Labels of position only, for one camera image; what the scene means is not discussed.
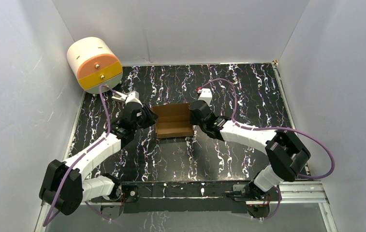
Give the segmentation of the brown cardboard box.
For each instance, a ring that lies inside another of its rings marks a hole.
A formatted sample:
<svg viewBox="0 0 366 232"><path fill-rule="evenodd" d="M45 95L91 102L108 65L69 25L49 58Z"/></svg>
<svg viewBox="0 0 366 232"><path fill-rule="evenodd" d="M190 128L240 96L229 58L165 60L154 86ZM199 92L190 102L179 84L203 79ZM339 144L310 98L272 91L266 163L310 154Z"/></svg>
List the brown cardboard box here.
<svg viewBox="0 0 366 232"><path fill-rule="evenodd" d="M157 139L192 137L189 103L156 105L151 110L158 116L155 123Z"/></svg>

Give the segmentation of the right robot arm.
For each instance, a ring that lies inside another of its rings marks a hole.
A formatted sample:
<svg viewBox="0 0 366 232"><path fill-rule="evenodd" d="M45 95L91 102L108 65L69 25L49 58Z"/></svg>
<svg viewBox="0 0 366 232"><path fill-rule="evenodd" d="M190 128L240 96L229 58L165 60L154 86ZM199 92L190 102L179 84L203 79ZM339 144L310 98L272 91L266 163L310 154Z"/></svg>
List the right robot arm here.
<svg viewBox="0 0 366 232"><path fill-rule="evenodd" d="M272 187L283 181L293 182L311 157L290 129L248 128L227 116L216 116L203 100L191 103L189 110L190 123L208 137L245 145L267 155L269 165L249 184L250 194L256 200L263 200Z"/></svg>

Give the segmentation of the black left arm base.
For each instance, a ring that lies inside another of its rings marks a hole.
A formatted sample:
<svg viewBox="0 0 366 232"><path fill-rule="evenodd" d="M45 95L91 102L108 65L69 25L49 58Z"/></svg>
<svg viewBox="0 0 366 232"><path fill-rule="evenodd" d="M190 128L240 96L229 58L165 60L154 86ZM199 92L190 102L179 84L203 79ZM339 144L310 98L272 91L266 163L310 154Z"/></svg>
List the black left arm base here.
<svg viewBox="0 0 366 232"><path fill-rule="evenodd" d="M111 215L104 215L102 210L92 206L90 204L92 199L103 197L111 202L120 202L121 209L124 209L126 202L132 203L138 201L139 187L136 185L116 183L103 176L103 179L93 179L90 186L91 189L86 197L85 204L96 214L108 221L114 218Z"/></svg>

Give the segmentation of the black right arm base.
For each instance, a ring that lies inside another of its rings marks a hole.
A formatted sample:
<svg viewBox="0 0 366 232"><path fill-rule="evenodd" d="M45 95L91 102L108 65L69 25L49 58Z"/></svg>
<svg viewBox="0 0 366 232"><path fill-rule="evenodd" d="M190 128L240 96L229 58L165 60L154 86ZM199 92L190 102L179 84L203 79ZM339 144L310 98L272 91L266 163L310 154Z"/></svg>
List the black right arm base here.
<svg viewBox="0 0 366 232"><path fill-rule="evenodd" d="M273 200L271 193L274 193L274 191L278 196L278 201L272 211L270 203ZM233 185L232 191L226 192L226 196L236 202L256 201L256 204L247 204L247 213L251 218L259 221L273 217L279 210L282 201L281 191L278 186L273 186L270 190L264 192L254 185L253 182L247 185Z"/></svg>

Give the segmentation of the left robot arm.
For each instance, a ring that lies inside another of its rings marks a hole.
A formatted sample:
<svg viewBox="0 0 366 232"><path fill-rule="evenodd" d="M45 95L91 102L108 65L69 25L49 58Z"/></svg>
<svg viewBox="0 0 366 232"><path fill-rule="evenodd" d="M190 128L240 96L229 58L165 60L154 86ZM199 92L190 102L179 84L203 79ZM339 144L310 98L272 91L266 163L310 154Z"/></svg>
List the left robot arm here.
<svg viewBox="0 0 366 232"><path fill-rule="evenodd" d="M122 188L115 177L102 174L88 179L87 175L129 144L137 130L153 126L157 119L158 116L145 103L126 104L108 127L108 132L78 154L48 164L39 198L64 215L72 214L82 202L94 198L120 199Z"/></svg>

